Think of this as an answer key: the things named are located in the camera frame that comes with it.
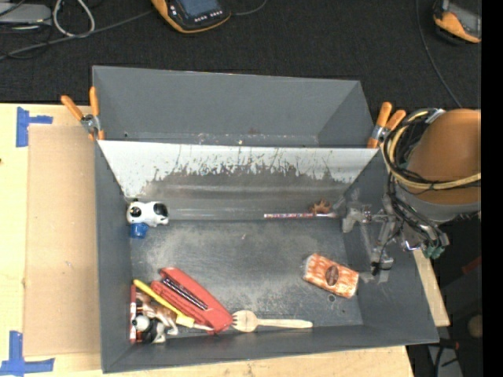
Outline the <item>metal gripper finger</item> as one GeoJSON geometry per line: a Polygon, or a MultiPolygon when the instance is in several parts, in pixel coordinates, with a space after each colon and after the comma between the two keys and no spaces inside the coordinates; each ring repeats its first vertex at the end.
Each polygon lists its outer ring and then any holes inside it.
{"type": "Polygon", "coordinates": [[[371,206],[369,204],[349,204],[346,216],[341,221],[343,233],[349,233],[356,223],[368,224],[372,221],[371,206]]]}
{"type": "Polygon", "coordinates": [[[371,281],[376,284],[387,283],[395,259],[386,251],[374,251],[371,255],[371,281]]]}

